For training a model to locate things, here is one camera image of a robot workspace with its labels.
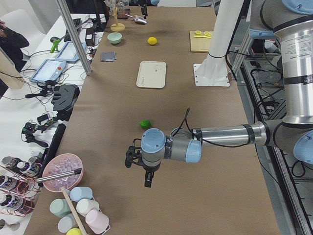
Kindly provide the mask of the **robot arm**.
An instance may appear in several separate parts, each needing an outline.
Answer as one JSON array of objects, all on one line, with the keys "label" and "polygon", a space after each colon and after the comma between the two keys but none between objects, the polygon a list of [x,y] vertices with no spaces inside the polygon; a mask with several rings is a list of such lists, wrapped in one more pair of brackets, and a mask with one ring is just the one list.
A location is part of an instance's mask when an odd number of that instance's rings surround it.
[{"label": "robot arm", "polygon": [[[160,2],[160,0],[150,0],[150,3],[152,5],[157,5],[159,2]],[[146,0],[139,0],[138,3],[139,3],[139,6],[141,8],[141,13],[142,13],[144,19],[147,19],[147,16],[148,16],[147,4],[148,4],[148,2]]]},{"label": "robot arm", "polygon": [[254,0],[251,6],[250,37],[280,41],[286,116],[234,127],[176,128],[168,136],[157,128],[146,130],[138,158],[146,171],[146,187],[162,159],[197,163],[203,146],[275,146],[302,162],[313,162],[313,3]]}]

